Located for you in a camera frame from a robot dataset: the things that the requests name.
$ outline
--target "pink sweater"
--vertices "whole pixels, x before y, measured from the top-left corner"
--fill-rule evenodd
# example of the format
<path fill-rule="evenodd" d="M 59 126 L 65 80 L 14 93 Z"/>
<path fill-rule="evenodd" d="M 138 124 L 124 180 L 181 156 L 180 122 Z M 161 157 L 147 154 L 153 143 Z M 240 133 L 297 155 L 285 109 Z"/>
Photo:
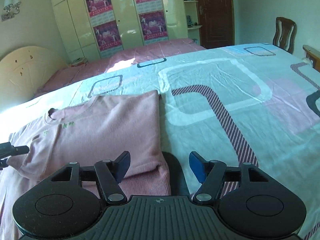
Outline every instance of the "pink sweater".
<path fill-rule="evenodd" d="M 27 145 L 26 155 L 10 157 L 0 175 L 0 239 L 18 239 L 12 206 L 27 190 L 68 162 L 91 166 L 115 160 L 123 151 L 131 165 L 120 183 L 130 195 L 169 195 L 169 171 L 160 149 L 157 91 L 141 96 L 97 96 L 48 114 L 10 135 L 14 146 Z M 95 183 L 83 186 L 98 195 Z"/>

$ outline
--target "wooden chair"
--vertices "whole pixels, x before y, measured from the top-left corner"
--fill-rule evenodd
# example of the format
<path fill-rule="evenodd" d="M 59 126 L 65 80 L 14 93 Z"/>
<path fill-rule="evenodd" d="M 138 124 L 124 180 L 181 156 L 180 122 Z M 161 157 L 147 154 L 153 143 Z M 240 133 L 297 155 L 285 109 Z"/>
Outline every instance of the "wooden chair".
<path fill-rule="evenodd" d="M 280 36 L 280 28 L 279 28 L 279 23 L 281 23 L 281 37 Z M 294 21 L 284 18 L 284 17 L 277 17 L 276 18 L 276 34 L 275 37 L 273 38 L 273 42 L 272 44 L 275 46 L 278 46 L 278 40 L 279 40 L 279 48 L 285 50 L 285 47 L 288 44 L 288 40 L 289 40 L 289 36 L 291 33 L 291 37 L 290 37 L 290 43 L 289 43 L 289 48 L 287 50 L 287 52 L 289 52 L 290 54 L 293 53 L 293 43 L 294 43 L 294 38 L 296 36 L 297 33 L 297 25 Z"/>

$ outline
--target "wall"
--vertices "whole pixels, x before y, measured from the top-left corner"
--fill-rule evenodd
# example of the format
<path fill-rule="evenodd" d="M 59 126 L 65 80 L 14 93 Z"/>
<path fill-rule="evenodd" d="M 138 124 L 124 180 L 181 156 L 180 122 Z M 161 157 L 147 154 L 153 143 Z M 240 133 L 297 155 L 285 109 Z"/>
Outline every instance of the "wall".
<path fill-rule="evenodd" d="M 320 50 L 319 5 L 320 0 L 238 0 L 239 43 L 272 43 L 276 17 L 282 16 L 297 24 L 295 56 L 305 57 L 303 44 Z"/>
<path fill-rule="evenodd" d="M 239 2 L 233 0 L 235 45 L 240 44 Z"/>
<path fill-rule="evenodd" d="M 36 45 L 53 50 L 68 60 L 51 0 L 21 0 L 20 13 L 0 22 L 0 37 L 0 59 L 15 49 Z"/>

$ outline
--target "wooden bed frame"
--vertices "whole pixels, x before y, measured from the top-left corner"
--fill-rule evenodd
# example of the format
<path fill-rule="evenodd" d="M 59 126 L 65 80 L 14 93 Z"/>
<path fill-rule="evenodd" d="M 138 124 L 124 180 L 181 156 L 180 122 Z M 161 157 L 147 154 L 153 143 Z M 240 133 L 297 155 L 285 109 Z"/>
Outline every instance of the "wooden bed frame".
<path fill-rule="evenodd" d="M 0 112 L 32 99 L 38 87 L 67 64 L 37 46 L 17 49 L 0 61 Z"/>

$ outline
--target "pink bed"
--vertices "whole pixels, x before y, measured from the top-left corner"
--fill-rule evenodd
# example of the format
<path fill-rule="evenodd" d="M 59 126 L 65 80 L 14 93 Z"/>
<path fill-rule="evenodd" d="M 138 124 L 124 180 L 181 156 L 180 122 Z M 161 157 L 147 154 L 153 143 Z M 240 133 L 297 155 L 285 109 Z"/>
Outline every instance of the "pink bed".
<path fill-rule="evenodd" d="M 35 97 L 39 97 L 40 95 L 71 85 L 75 82 L 105 73 L 112 67 L 121 68 L 123 64 L 122 66 L 117 66 L 116 64 L 122 61 L 127 61 L 124 62 L 125 65 L 134 65 L 157 58 L 169 57 L 204 49 L 205 48 L 195 44 L 191 39 L 161 41 L 134 49 L 127 49 L 116 53 L 110 58 L 58 70 L 46 84 L 38 88 Z"/>

